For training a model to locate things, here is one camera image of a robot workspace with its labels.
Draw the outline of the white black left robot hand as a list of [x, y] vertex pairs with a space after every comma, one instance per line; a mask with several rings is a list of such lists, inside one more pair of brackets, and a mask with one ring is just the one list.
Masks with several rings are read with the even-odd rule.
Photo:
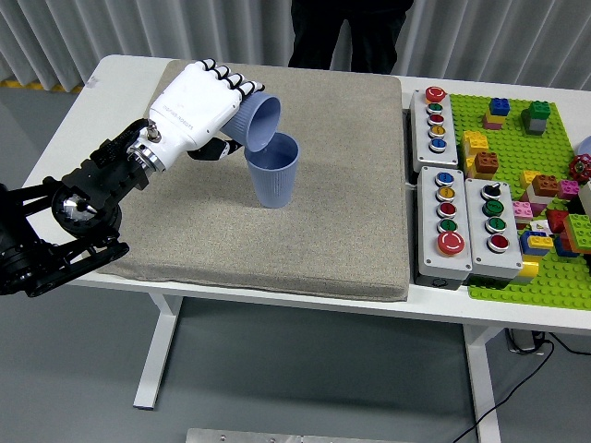
[[279, 125], [281, 103], [264, 86], [199, 60], [163, 90], [149, 109], [156, 136], [142, 142], [156, 159], [156, 168], [170, 168], [184, 152], [203, 148], [221, 132], [248, 150], [257, 152], [271, 141]]

